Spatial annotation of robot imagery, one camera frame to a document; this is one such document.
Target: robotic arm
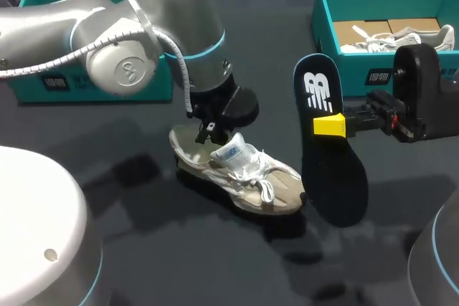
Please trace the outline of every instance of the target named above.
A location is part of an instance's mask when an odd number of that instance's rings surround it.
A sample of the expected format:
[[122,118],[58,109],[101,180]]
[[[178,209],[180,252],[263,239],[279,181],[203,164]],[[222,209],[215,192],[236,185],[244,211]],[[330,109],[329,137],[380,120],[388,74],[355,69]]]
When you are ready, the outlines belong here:
[[100,89],[132,95],[164,55],[187,116],[203,124],[197,142],[226,143],[229,131],[257,117],[254,92],[235,82],[212,0],[62,0],[1,9],[0,28],[0,79],[75,60]]
[[361,107],[344,111],[346,137],[381,129],[414,143],[459,135],[459,84],[442,77],[440,60],[427,44],[400,47],[394,57],[394,91],[375,90]]

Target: shoe box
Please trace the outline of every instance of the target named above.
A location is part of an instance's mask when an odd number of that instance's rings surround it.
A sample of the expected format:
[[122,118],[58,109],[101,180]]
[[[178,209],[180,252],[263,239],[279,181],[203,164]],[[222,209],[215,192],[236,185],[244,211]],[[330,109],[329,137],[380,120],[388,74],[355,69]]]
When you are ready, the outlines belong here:
[[[43,5],[54,1],[59,0],[21,0],[20,6]],[[160,57],[155,77],[150,84],[139,93],[129,97],[120,97],[103,92],[93,84],[79,63],[69,64],[58,70],[50,70],[37,75],[11,78],[7,83],[20,103],[170,102],[174,89],[173,79],[164,56]]]
[[[315,0],[311,27],[317,51],[331,57],[339,69],[343,96],[361,97],[375,88],[392,91],[395,53],[342,53],[340,46],[364,42],[353,25],[371,36],[405,27],[438,30],[449,24],[455,28],[458,42],[457,4],[459,0]],[[438,54],[444,73],[459,68],[459,50]],[[374,73],[382,73],[385,78],[370,81]]]

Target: white cylinder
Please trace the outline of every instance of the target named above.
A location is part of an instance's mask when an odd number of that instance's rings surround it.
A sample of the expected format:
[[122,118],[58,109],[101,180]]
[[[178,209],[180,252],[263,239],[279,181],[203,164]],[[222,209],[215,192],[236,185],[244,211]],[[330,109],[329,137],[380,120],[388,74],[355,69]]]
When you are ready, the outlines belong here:
[[0,147],[0,305],[106,306],[100,240],[74,178]]

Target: yellow clamp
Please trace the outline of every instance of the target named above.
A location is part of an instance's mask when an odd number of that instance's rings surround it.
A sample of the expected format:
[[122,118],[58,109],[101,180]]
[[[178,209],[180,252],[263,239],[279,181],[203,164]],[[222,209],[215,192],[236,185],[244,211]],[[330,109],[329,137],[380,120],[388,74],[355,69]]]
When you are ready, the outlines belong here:
[[323,118],[314,118],[315,135],[332,135],[346,137],[346,118],[339,113]]

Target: sneaker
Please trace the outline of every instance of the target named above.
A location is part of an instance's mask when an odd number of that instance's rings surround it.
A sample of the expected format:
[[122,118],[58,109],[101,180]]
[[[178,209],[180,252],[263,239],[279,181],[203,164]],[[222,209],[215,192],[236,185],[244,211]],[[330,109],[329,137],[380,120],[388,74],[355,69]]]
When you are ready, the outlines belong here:
[[375,34],[370,37],[357,25],[354,25],[352,29],[354,29],[357,34],[365,38],[365,42],[346,44],[341,47],[341,52],[343,53],[395,52],[398,47],[406,46],[408,44],[421,43],[419,35],[414,32],[406,34],[399,39],[395,39],[390,33]]
[[432,30],[422,32],[410,27],[406,27],[399,32],[393,34],[391,37],[395,40],[402,39],[407,35],[416,34],[421,39],[422,43],[435,48],[437,52],[454,50],[454,28],[450,25],[444,25],[440,30]]
[[225,190],[237,207],[264,215],[291,214],[306,200],[301,176],[236,133],[224,146],[194,139],[197,125],[173,127],[169,141],[179,170],[211,181]]
[[384,33],[371,37],[356,25],[352,29],[365,38],[365,42],[346,44],[341,47],[343,53],[395,52],[401,46],[420,43],[427,43],[438,52],[454,49],[454,28],[450,25],[428,32],[406,27],[395,34]]

